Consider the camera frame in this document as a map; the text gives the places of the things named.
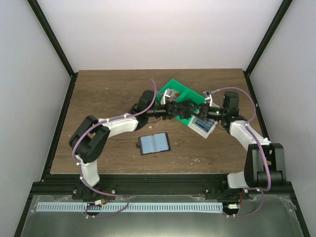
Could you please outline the black card holder wallet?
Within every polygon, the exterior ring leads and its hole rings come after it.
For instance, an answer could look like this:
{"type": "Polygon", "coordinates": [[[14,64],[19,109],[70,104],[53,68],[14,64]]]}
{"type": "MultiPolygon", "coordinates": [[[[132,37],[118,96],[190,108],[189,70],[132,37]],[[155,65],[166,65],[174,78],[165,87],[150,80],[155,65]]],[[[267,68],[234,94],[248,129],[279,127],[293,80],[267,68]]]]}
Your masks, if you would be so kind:
{"type": "Polygon", "coordinates": [[[140,150],[140,154],[142,156],[171,151],[171,145],[167,133],[139,137],[136,148],[140,150]]]}

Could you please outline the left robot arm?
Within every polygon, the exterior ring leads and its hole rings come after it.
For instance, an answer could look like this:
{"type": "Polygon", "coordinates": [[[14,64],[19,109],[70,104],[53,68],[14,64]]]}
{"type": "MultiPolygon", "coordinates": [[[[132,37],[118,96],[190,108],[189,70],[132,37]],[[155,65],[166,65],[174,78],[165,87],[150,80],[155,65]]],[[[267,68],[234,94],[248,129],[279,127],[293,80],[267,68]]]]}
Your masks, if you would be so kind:
{"type": "Polygon", "coordinates": [[[196,103],[191,99],[178,101],[167,95],[158,100],[156,91],[146,90],[138,103],[121,116],[104,119],[87,116],[69,140],[72,158],[79,167],[83,193],[89,199],[104,194],[98,185],[100,176],[97,160],[109,138],[140,130],[147,125],[150,117],[163,120],[175,117],[189,119],[196,111],[195,106],[196,103]]]}

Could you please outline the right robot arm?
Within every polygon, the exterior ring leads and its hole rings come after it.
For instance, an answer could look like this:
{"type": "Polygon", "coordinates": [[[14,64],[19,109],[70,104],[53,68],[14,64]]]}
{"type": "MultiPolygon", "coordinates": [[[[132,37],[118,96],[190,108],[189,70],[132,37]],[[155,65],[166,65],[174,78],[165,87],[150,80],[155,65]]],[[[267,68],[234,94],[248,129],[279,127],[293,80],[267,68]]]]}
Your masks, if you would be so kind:
{"type": "Polygon", "coordinates": [[[250,121],[239,114],[239,94],[226,91],[221,107],[212,105],[210,92],[205,94],[203,103],[181,101],[180,118],[187,119],[193,115],[202,120],[218,121],[246,150],[244,170],[228,174],[228,181],[219,187],[220,195],[230,199],[237,189],[261,189],[267,192],[272,187],[284,185],[286,170],[283,145],[261,136],[251,127],[250,121]]]}

